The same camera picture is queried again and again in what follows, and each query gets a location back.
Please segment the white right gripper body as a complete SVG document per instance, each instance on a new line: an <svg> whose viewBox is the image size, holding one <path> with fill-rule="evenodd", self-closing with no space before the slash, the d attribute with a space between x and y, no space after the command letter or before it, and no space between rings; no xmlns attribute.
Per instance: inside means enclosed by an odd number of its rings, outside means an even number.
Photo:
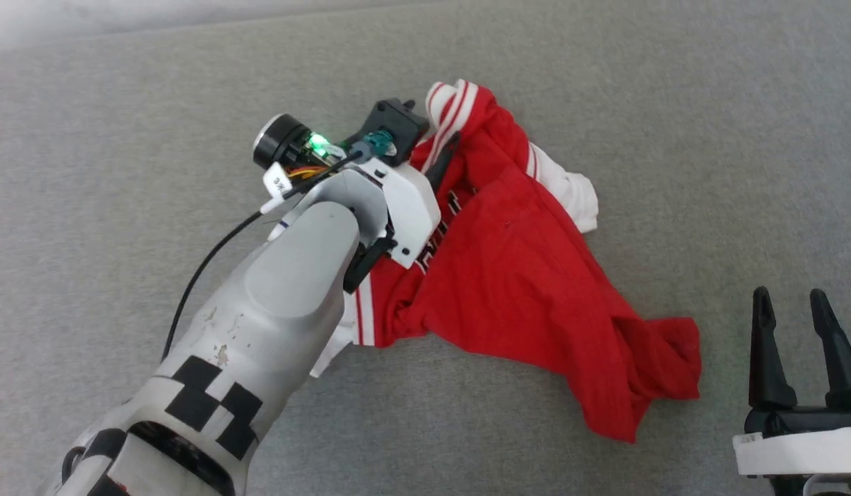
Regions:
<svg viewBox="0 0 851 496"><path fill-rule="evenodd" d="M733 450L772 496L851 496L851 409L752 409Z"/></svg>

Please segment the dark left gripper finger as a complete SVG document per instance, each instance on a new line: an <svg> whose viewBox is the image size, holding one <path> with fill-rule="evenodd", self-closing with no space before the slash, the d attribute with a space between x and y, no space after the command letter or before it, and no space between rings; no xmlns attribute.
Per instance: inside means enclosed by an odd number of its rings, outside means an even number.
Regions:
<svg viewBox="0 0 851 496"><path fill-rule="evenodd" d="M459 144L460 137L460 132L454 132L447 140L447 142L445 142L445 145L441 148L441 151L439 151L439 153L437 154L434 163L429 166L428 170L425 171L425 178L428 179L432 191L435 194L438 194L439 188L441 188L441 183L445 178L445 173L447 173L448 168L450 167L451 160L453 159L453 156L456 153L456 148Z"/></svg>

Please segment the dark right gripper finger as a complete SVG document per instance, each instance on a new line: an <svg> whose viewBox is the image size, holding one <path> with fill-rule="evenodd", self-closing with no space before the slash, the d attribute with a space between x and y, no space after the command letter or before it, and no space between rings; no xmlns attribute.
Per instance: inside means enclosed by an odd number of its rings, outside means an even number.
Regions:
<svg viewBox="0 0 851 496"><path fill-rule="evenodd" d="M851 409L851 344L822 289L810 290L810 313L824 351L829 385L826 406Z"/></svg>
<svg viewBox="0 0 851 496"><path fill-rule="evenodd" d="M775 341L776 317L766 287L753 292L748 404L754 409L793 409L797 394L786 380Z"/></svg>

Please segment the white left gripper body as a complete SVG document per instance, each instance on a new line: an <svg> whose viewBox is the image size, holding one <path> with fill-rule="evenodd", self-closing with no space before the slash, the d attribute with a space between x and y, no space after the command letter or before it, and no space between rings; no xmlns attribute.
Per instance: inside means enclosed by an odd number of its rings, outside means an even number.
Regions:
<svg viewBox="0 0 851 496"><path fill-rule="evenodd" d="M441 212L431 183L410 164L391 167L379 159L342 171L342 204L359 226L359 250L344 276L353 293L381 258L409 269L432 237Z"/></svg>

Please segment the red and white basketball jersey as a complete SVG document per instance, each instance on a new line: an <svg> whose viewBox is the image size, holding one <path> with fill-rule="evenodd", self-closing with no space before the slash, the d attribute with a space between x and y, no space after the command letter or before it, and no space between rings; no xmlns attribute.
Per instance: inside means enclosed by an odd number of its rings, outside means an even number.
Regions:
<svg viewBox="0 0 851 496"><path fill-rule="evenodd" d="M427 172L457 139L436 196L441 223L410 268L382 258L353 294L311 371L348 345L386 348L434 333L469 353L563 375L588 427L634 442L650 403L692 401L702 376L692 318L644 320L584 236L598 195L533 144L487 87L437 82L434 134L410 157Z"/></svg>

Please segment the black round left gripper motor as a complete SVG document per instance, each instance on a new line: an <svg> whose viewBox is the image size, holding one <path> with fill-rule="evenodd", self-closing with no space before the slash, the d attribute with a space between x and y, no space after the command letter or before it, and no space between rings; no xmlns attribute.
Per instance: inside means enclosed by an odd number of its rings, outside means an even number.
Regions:
<svg viewBox="0 0 851 496"><path fill-rule="evenodd" d="M290 114L272 117L253 142L252 160L264 170L274 163L293 167L307 163L311 152L312 131Z"/></svg>

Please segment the grey fabric sofa cushion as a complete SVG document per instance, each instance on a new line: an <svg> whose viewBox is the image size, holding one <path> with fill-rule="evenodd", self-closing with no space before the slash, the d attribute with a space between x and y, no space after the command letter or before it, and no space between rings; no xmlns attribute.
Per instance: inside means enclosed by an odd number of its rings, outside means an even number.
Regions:
<svg viewBox="0 0 851 496"><path fill-rule="evenodd" d="M288 112L485 85L598 192L592 254L640 316L700 328L700 399L636 444L560 375L434 335L350 347L261 443L252 496L768 496L741 477L752 294L824 402L809 292L851 342L851 0L460 0L0 50L0 496L31 496L155 369L212 246L259 207Z"/></svg>

